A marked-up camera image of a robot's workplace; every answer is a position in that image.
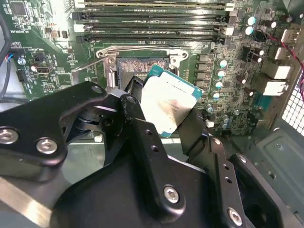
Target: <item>mounting hole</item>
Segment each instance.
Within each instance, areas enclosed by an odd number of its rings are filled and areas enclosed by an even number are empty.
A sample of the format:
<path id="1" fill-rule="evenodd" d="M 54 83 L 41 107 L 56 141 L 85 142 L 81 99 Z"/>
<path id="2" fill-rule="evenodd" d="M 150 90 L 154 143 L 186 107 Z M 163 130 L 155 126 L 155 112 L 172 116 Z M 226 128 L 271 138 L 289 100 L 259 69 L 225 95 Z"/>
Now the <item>mounting hole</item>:
<path id="1" fill-rule="evenodd" d="M 104 121 L 104 124 L 105 124 L 106 127 L 111 126 L 112 123 L 113 123 L 113 119 L 111 119 L 111 118 L 107 118 Z"/>
<path id="2" fill-rule="evenodd" d="M 136 100 L 134 97 L 132 96 L 127 96 L 127 100 L 130 101 L 131 103 L 135 104 L 136 103 Z"/>
<path id="3" fill-rule="evenodd" d="M 151 132 L 149 129 L 147 129 L 147 130 L 146 130 L 146 134 L 147 134 L 147 135 L 152 135 L 152 132 Z"/>
<path id="4" fill-rule="evenodd" d="M 223 164 L 226 170 L 229 170 L 229 167 L 226 164 Z"/>
<path id="5" fill-rule="evenodd" d="M 96 85 L 92 86 L 92 90 L 94 92 L 98 93 L 98 94 L 102 94 L 103 93 L 102 89 L 100 87 L 96 86 Z"/>
<path id="6" fill-rule="evenodd" d="M 154 152 L 158 152 L 158 151 L 160 151 L 159 149 L 158 149 L 158 147 L 157 146 L 151 146 L 151 149 L 154 151 Z"/>
<path id="7" fill-rule="evenodd" d="M 229 184 L 232 184 L 232 180 L 230 180 L 229 177 L 225 177 L 225 179 Z"/>

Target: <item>silver screw head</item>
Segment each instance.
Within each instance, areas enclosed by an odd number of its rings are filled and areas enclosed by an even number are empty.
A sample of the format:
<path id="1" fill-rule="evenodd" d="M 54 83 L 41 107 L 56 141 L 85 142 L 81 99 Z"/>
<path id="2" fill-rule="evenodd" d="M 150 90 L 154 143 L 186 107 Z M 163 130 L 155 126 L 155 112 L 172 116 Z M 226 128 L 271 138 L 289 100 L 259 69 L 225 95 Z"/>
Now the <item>silver screw head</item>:
<path id="1" fill-rule="evenodd" d="M 169 202 L 177 203 L 179 201 L 179 194 L 173 187 L 166 186 L 163 191 Z"/>
<path id="2" fill-rule="evenodd" d="M 19 65 L 24 66 L 27 62 L 26 62 L 26 60 L 25 60 L 24 58 L 19 57 L 19 58 L 17 59 L 17 63 L 18 63 Z"/>
<path id="3" fill-rule="evenodd" d="M 0 144 L 12 144 L 17 141 L 19 135 L 12 129 L 0 129 Z"/>
<path id="4" fill-rule="evenodd" d="M 218 140 L 217 138 L 213 138 L 213 140 L 215 141 L 215 143 L 216 143 L 217 145 L 220 145 L 220 140 Z"/>
<path id="5" fill-rule="evenodd" d="M 277 143 L 277 144 L 275 145 L 275 148 L 276 148 L 277 150 L 281 150 L 281 149 L 283 149 L 283 145 L 280 144 L 280 143 Z"/>
<path id="6" fill-rule="evenodd" d="M 230 217 L 230 219 L 238 226 L 240 227 L 243 222 L 242 222 L 242 218 L 240 217 L 240 215 L 236 212 L 236 210 L 234 210 L 233 208 L 229 208 L 228 209 L 228 215 Z"/>
<path id="7" fill-rule="evenodd" d="M 244 158 L 242 155 L 239 155 L 239 158 L 240 158 L 240 160 L 243 162 L 243 163 L 246 163 L 247 161 L 246 161 L 246 158 Z"/>
<path id="8" fill-rule="evenodd" d="M 103 93 L 102 89 L 100 87 L 96 86 L 96 85 L 92 86 L 92 90 L 94 92 L 98 93 L 98 94 L 102 94 Z"/>
<path id="9" fill-rule="evenodd" d="M 44 154 L 52 154 L 57 150 L 57 143 L 51 139 L 41 139 L 37 142 L 36 148 Z"/>

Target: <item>capacitor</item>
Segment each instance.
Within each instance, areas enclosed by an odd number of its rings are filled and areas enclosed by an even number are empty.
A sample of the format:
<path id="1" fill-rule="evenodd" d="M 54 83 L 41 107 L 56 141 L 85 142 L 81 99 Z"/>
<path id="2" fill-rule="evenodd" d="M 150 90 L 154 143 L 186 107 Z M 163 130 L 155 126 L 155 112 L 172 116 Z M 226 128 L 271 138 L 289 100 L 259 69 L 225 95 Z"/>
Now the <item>capacitor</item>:
<path id="1" fill-rule="evenodd" d="M 220 123 L 220 127 L 223 128 L 223 129 L 227 129 L 228 128 L 228 124 L 224 123 L 224 122 L 221 122 Z"/>
<path id="2" fill-rule="evenodd" d="M 219 80 L 215 80 L 213 82 L 213 85 L 217 88 L 220 89 L 221 87 L 223 87 L 223 84 L 219 81 Z"/>
<path id="3" fill-rule="evenodd" d="M 17 63 L 18 63 L 19 65 L 24 66 L 27 62 L 26 62 L 26 60 L 25 60 L 24 58 L 19 57 L 19 58 L 17 59 Z"/>
<path id="4" fill-rule="evenodd" d="M 253 16 L 251 17 L 247 17 L 245 18 L 245 22 L 249 25 L 249 26 L 252 26 L 256 23 L 257 19 Z"/>
<path id="5" fill-rule="evenodd" d="M 254 90 L 249 89 L 249 88 L 244 88 L 245 93 L 248 94 L 248 96 L 253 96 L 253 94 L 255 93 Z"/>
<path id="6" fill-rule="evenodd" d="M 254 51 L 253 51 L 255 54 L 259 55 L 259 56 L 262 56 L 264 55 L 265 51 L 260 49 L 260 48 L 255 48 Z"/>
<path id="7" fill-rule="evenodd" d="M 233 111 L 233 115 L 238 116 L 239 114 L 240 114 L 240 113 L 239 113 L 239 110 L 238 110 L 238 109 L 236 109 L 236 110 Z"/>
<path id="8" fill-rule="evenodd" d="M 219 92 L 214 90 L 211 92 L 211 96 L 213 99 L 219 99 Z"/>
<path id="9" fill-rule="evenodd" d="M 218 69 L 215 73 L 218 77 L 221 77 L 221 78 L 226 75 L 226 72 L 221 69 Z"/>
<path id="10" fill-rule="evenodd" d="M 251 26 L 245 28 L 245 34 L 248 36 L 251 35 L 253 33 L 253 31 L 254 31 L 253 27 L 251 27 Z"/>
<path id="11" fill-rule="evenodd" d="M 256 31 L 255 35 L 254 35 L 254 39 L 257 42 L 266 42 L 267 41 L 267 37 L 264 34 L 264 32 L 262 32 L 262 31 Z"/>
<path id="12" fill-rule="evenodd" d="M 293 21 L 293 17 L 292 16 L 289 16 L 289 15 L 282 15 L 280 17 L 280 21 L 281 22 L 287 22 L 287 23 L 290 23 Z"/>
<path id="13" fill-rule="evenodd" d="M 276 27 L 276 22 L 272 21 L 272 20 L 264 20 L 263 24 L 264 24 L 264 26 L 273 28 L 273 29 Z"/>
<path id="14" fill-rule="evenodd" d="M 223 123 L 228 124 L 230 119 L 227 115 L 224 115 L 224 116 L 222 116 L 222 120 L 223 120 Z"/>
<path id="15" fill-rule="evenodd" d="M 225 68 L 227 66 L 228 62 L 224 59 L 219 59 L 218 60 L 218 65 L 221 67 L 221 68 Z"/>
<path id="16" fill-rule="evenodd" d="M 258 55 L 252 55 L 251 59 L 257 63 L 262 62 L 262 58 Z"/>
<path id="17" fill-rule="evenodd" d="M 212 106 L 211 106 L 210 104 L 208 104 L 208 105 L 206 106 L 206 110 L 207 110 L 208 113 L 214 112 L 214 109 L 212 108 Z"/>
<path id="18" fill-rule="evenodd" d="M 242 85 L 246 83 L 246 79 L 243 78 L 242 76 L 237 76 L 237 81 L 238 81 L 239 83 L 241 83 Z"/>

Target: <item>electrolytic capacitor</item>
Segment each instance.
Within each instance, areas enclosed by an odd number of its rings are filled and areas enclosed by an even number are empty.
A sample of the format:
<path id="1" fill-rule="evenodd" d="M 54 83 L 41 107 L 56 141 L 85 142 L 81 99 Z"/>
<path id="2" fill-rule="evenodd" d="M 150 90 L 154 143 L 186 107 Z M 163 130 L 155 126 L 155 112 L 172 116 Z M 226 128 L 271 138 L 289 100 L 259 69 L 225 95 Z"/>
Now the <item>electrolytic capacitor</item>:
<path id="1" fill-rule="evenodd" d="M 213 99 L 219 99 L 219 92 L 218 91 L 212 91 L 211 96 L 213 97 Z"/>
<path id="2" fill-rule="evenodd" d="M 247 93 L 248 94 L 248 96 L 253 96 L 253 94 L 255 93 L 255 91 L 254 90 L 252 90 L 252 89 L 249 89 L 249 88 L 244 88 L 244 91 L 245 91 L 245 93 Z"/>
<path id="3" fill-rule="evenodd" d="M 256 23 L 257 19 L 253 16 L 251 17 L 247 17 L 245 18 L 245 22 L 249 25 L 249 26 L 252 26 Z"/>
<path id="4" fill-rule="evenodd" d="M 226 72 L 221 70 L 221 69 L 218 69 L 216 72 L 216 75 L 220 78 L 224 77 L 226 75 Z"/>
<path id="5" fill-rule="evenodd" d="M 212 106 L 211 106 L 210 104 L 208 104 L 208 105 L 206 106 L 206 110 L 207 110 L 208 113 L 214 112 L 214 109 L 212 108 Z"/>
<path id="6" fill-rule="evenodd" d="M 262 56 L 262 55 L 264 55 L 265 52 L 264 52 L 264 50 L 256 47 L 254 49 L 254 53 L 257 54 L 257 55 L 259 55 L 259 56 Z"/>
<path id="7" fill-rule="evenodd" d="M 237 76 L 237 81 L 242 85 L 246 83 L 246 79 L 242 76 Z"/>
<path id="8" fill-rule="evenodd" d="M 221 89 L 223 84 L 219 81 L 219 80 L 215 80 L 213 82 L 213 85 L 217 88 L 217 89 Z"/>
<path id="9" fill-rule="evenodd" d="M 273 29 L 276 27 L 276 22 L 272 21 L 272 20 L 264 20 L 263 24 L 264 24 L 264 26 L 273 28 Z"/>
<path id="10" fill-rule="evenodd" d="M 225 68 L 227 66 L 228 62 L 224 59 L 219 59 L 218 60 L 218 65 L 221 67 L 221 68 Z"/>
<path id="11" fill-rule="evenodd" d="M 224 123 L 224 122 L 221 122 L 220 123 L 220 127 L 223 128 L 223 129 L 227 129 L 228 128 L 228 124 Z"/>
<path id="12" fill-rule="evenodd" d="M 293 21 L 293 17 L 292 16 L 289 16 L 289 15 L 282 15 L 280 17 L 280 21 L 281 22 L 287 22 L 287 23 L 290 23 Z"/>
<path id="13" fill-rule="evenodd" d="M 255 61 L 255 62 L 257 62 L 257 63 L 260 63 L 260 62 L 262 62 L 262 58 L 260 57 L 260 56 L 258 56 L 258 55 L 252 55 L 252 57 L 251 57 L 251 59 L 253 60 L 253 61 Z"/>
<path id="14" fill-rule="evenodd" d="M 230 119 L 229 119 L 229 117 L 227 115 L 224 115 L 222 117 L 222 120 L 223 120 L 223 123 L 228 124 Z"/>
<path id="15" fill-rule="evenodd" d="M 248 36 L 251 35 L 251 34 L 253 33 L 253 31 L 254 31 L 254 30 L 253 30 L 253 27 L 251 27 L 251 26 L 245 27 L 245 28 L 244 28 L 244 32 L 245 32 L 245 34 L 248 35 Z"/>

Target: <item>metal bracket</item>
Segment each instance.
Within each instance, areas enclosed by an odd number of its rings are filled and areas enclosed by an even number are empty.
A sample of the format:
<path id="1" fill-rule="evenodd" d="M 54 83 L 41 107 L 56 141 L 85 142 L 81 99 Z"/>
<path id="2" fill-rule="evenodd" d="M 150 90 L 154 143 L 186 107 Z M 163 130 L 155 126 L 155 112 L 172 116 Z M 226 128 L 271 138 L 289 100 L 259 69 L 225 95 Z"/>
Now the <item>metal bracket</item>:
<path id="1" fill-rule="evenodd" d="M 140 104 L 130 95 L 121 97 L 123 113 L 131 130 L 132 148 L 137 160 L 146 204 L 161 223 L 176 221 L 186 209 L 186 200 L 174 175 L 155 126 L 145 121 Z"/>
<path id="2" fill-rule="evenodd" d="M 246 228 L 238 182 L 233 164 L 226 160 L 223 143 L 209 136 L 205 123 L 192 109 L 179 126 L 180 142 L 190 164 L 198 166 L 210 176 L 214 224 Z"/>

